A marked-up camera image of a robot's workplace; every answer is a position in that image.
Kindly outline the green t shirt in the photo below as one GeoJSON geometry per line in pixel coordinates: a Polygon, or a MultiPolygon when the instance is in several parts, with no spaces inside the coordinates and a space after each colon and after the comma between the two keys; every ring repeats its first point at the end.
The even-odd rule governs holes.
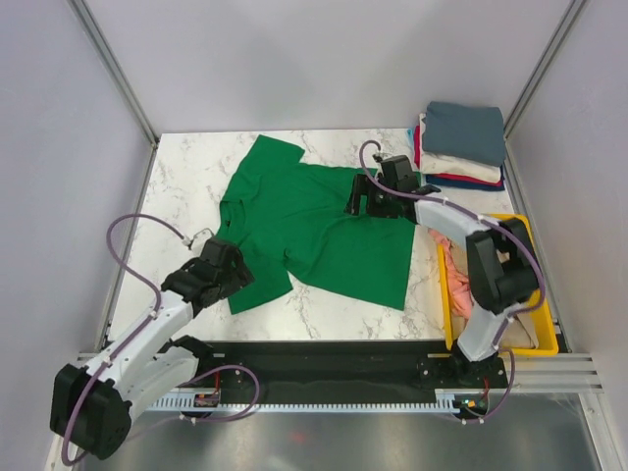
{"type": "Polygon", "coordinates": [[[291,280],[401,310],[415,227],[344,211],[361,170],[302,162],[301,147],[256,138],[220,202],[217,236],[237,245],[254,277],[232,295],[234,314],[273,301],[291,280]]]}

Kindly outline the pink t shirt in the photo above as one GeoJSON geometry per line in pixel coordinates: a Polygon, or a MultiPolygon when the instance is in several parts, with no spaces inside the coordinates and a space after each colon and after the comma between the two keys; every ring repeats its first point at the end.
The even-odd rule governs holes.
{"type": "Polygon", "coordinates": [[[429,235],[437,245],[439,265],[445,280],[445,293],[452,315],[468,321],[472,315],[474,300],[468,276],[467,255],[463,248],[436,230],[429,235]]]}

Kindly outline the beige t shirt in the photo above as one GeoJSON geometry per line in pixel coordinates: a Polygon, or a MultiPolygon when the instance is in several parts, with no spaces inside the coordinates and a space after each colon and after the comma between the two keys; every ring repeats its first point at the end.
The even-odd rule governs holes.
{"type": "MultiPolygon", "coordinates": [[[[467,326],[468,321],[451,314],[449,306],[445,308],[445,325],[449,327],[449,332],[456,339],[467,326]]],[[[501,345],[505,347],[532,348],[539,346],[538,337],[535,332],[534,322],[529,314],[522,314],[509,325],[502,339],[501,345]]]]}

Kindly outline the yellow plastic bin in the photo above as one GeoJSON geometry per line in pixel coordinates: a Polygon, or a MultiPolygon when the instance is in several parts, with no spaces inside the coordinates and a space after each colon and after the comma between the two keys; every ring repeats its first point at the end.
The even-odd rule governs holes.
{"type": "MultiPolygon", "coordinates": [[[[461,246],[464,251],[465,238],[469,232],[485,230],[488,222],[494,225],[499,224],[502,227],[505,227],[506,224],[510,222],[514,225],[510,232],[517,241],[513,242],[511,238],[504,235],[502,232],[497,232],[497,240],[505,244],[505,248],[497,252],[497,259],[501,262],[522,260],[526,268],[528,268],[530,262],[535,259],[534,245],[530,240],[528,220],[522,215],[494,214],[491,216],[483,216],[480,220],[476,220],[474,217],[459,215],[453,210],[448,209],[442,215],[437,214],[430,216],[426,220],[429,222],[430,230],[436,230],[450,238],[454,243],[461,246]]],[[[448,307],[448,302],[445,300],[445,280],[442,278],[441,270],[440,284],[443,312],[445,314],[445,308],[448,307]]],[[[528,310],[517,314],[517,317],[522,314],[529,314],[531,316],[539,346],[535,349],[511,347],[516,354],[526,356],[552,356],[558,352],[550,308],[545,300],[541,300],[541,297],[542,292],[539,289],[533,291],[529,300],[524,302],[524,306],[526,308],[533,306],[535,309],[533,311],[528,310]]],[[[472,313],[476,312],[478,307],[475,301],[475,307],[472,313]]],[[[445,318],[444,332],[446,347],[453,348],[454,342],[462,333],[454,339],[449,332],[449,327],[445,325],[445,318]]]]}

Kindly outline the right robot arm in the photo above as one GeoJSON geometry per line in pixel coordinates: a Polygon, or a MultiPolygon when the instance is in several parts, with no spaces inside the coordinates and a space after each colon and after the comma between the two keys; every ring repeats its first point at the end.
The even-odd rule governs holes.
{"type": "Polygon", "coordinates": [[[404,218],[435,230],[463,249],[472,298],[470,320],[456,341],[460,354],[449,361],[449,374],[460,386],[474,385],[485,374],[483,360],[495,355],[507,324],[532,310],[529,300],[545,285],[533,243],[523,221],[498,220],[438,196],[419,184],[404,155],[374,158],[376,173],[362,169],[353,178],[344,212],[357,216],[366,201],[369,216],[404,218]]]}

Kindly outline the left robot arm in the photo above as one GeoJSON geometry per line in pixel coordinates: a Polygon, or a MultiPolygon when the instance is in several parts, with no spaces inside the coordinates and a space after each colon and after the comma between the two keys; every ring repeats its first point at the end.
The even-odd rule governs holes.
{"type": "Polygon", "coordinates": [[[211,347],[173,335],[253,280],[240,249],[210,237],[157,287],[154,303],[118,340],[82,366],[65,365],[54,380],[50,415],[51,430],[63,439],[63,463],[75,464],[71,445],[99,459],[110,457],[133,422],[163,395],[211,382],[211,347]]]}

